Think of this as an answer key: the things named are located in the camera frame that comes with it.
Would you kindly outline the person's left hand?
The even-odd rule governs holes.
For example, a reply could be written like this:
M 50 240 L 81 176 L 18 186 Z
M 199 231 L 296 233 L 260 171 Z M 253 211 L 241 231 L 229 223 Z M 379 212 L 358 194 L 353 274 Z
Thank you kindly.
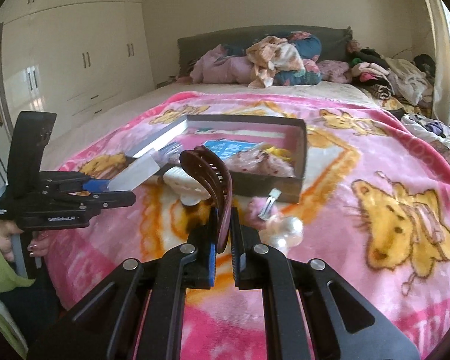
M 9 263 L 15 262 L 12 248 L 12 236 L 20 236 L 23 233 L 13 221 L 0 220 L 0 251 L 4 259 Z M 44 232 L 39 232 L 27 246 L 31 257 L 44 257 L 49 252 L 51 239 Z

